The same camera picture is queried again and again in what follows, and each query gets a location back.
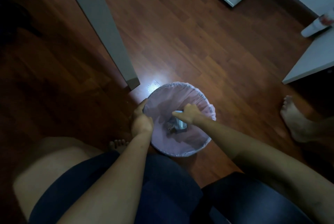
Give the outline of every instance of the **brown wooden floor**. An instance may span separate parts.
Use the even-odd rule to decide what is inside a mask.
[[[33,142],[73,136],[106,149],[127,137],[128,116],[159,85],[198,87],[217,120],[303,161],[279,109],[287,94],[310,106],[282,79],[311,41],[273,0],[106,0],[141,85],[128,93],[75,0],[15,0],[43,32],[20,30],[0,57],[2,218],[23,221],[10,174]],[[205,186],[237,167],[211,142],[188,160]]]

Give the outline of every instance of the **round trash bin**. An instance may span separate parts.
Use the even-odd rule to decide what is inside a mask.
[[[189,83],[173,82],[157,88],[144,107],[144,114],[152,117],[154,129],[152,145],[165,155],[187,157],[203,149],[211,138],[194,125],[188,125],[186,132],[170,133],[168,121],[172,112],[183,110],[186,104],[196,104],[207,117],[216,120],[215,108],[205,95]]]

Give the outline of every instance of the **person's right foot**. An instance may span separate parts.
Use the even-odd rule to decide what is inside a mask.
[[[292,138],[297,142],[308,142],[312,140],[309,129],[312,121],[308,120],[295,106],[292,96],[286,96],[281,109],[281,116],[290,129]]]
[[[110,151],[117,151],[120,154],[124,152],[126,147],[128,146],[129,142],[123,140],[115,140],[113,142],[109,142]]]

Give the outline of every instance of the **hand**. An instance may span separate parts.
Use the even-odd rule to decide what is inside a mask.
[[[136,137],[141,133],[149,133],[150,136],[153,132],[153,119],[146,116],[143,113],[145,104],[147,103],[147,98],[143,100],[139,106],[135,109],[132,114],[132,124],[131,124],[131,134],[132,137]]]
[[[200,118],[205,117],[196,104],[187,104],[182,113],[173,111],[172,115],[188,125],[196,125]]]

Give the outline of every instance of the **person's left arm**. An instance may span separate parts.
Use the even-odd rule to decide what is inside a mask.
[[[145,102],[134,112],[132,141],[115,163],[65,212],[58,224],[134,222],[153,131],[152,118],[143,114]]]

